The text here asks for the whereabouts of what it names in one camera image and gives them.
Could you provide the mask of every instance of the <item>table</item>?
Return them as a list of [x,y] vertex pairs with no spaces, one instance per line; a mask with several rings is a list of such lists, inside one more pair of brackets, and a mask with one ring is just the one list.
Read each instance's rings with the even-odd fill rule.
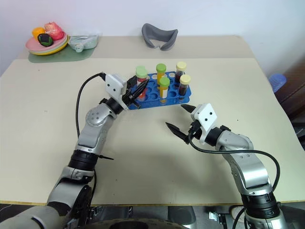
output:
[[[187,62],[189,104],[211,103],[217,125],[248,136],[255,149],[281,165],[278,201],[305,200],[305,153],[247,44],[236,36],[178,37],[171,51],[149,49],[139,37],[103,37],[91,58],[30,63],[23,52],[0,78],[1,203],[43,205],[77,141],[74,112],[79,87],[95,73],[131,77],[137,65],[155,72]],[[90,108],[108,98],[94,79],[84,88],[80,127]],[[178,105],[122,112],[99,160],[97,205],[219,205],[241,203],[230,167],[220,155],[195,151],[166,127],[187,132],[190,114]],[[273,162],[258,155],[270,179]]]

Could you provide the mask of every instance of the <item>green mat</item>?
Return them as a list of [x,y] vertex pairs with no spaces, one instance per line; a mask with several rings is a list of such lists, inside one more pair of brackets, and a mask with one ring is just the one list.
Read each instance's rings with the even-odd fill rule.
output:
[[94,49],[84,49],[82,52],[76,52],[74,49],[67,45],[59,52],[47,56],[38,56],[29,53],[28,59],[32,63],[81,61],[89,58],[93,51]]

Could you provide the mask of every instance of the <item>pink plate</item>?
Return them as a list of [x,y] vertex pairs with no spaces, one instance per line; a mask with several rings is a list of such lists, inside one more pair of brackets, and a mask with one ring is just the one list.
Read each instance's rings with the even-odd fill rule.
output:
[[61,46],[63,42],[65,42],[67,38],[66,33],[63,33],[63,37],[60,40],[56,40],[54,41],[53,45],[49,46],[49,47],[44,47],[43,45],[41,45],[37,40],[35,40],[34,37],[31,37],[25,44],[25,47],[32,52],[42,52],[42,51],[48,51],[51,49],[54,49],[58,46]]

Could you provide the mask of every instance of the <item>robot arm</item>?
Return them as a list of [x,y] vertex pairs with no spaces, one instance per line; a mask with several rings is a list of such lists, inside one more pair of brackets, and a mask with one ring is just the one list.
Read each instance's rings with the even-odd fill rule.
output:
[[[271,155],[254,151],[253,144],[248,137],[237,135],[226,126],[216,127],[217,116],[211,104],[202,104],[197,107],[182,105],[182,107],[191,113],[193,119],[189,134],[185,135],[172,124],[166,123],[167,126],[176,136],[185,143],[191,144],[195,149],[223,155],[231,167],[237,189],[241,194],[246,220],[250,228],[286,229],[283,213],[273,195],[277,180],[273,188],[266,168],[253,152]],[[198,139],[201,144],[208,143],[214,146],[216,151],[198,148],[192,142],[193,137]]]
[[51,191],[47,205],[32,207],[0,224],[0,229],[72,229],[86,222],[92,189],[88,183],[93,179],[94,168],[101,155],[106,136],[117,115],[127,110],[144,91],[148,80],[135,91],[135,77],[124,81],[118,75],[99,74],[106,81],[110,99],[91,109],[81,131],[69,164]]

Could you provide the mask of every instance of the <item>blue test tube rack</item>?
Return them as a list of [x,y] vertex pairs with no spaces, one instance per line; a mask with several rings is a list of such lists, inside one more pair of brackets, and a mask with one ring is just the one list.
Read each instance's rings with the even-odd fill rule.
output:
[[[157,73],[150,73],[149,82],[146,87],[146,96],[144,101],[136,100],[136,102],[140,105],[139,109],[157,107],[157,106],[168,106],[175,104],[186,104],[190,101],[191,89],[190,86],[187,88],[185,96],[179,96],[178,91],[179,88],[175,88],[175,72],[166,72],[166,76],[170,79],[170,86],[167,92],[166,102],[162,104],[160,102],[160,93],[157,88]],[[130,110],[138,109],[134,104],[129,106]]]

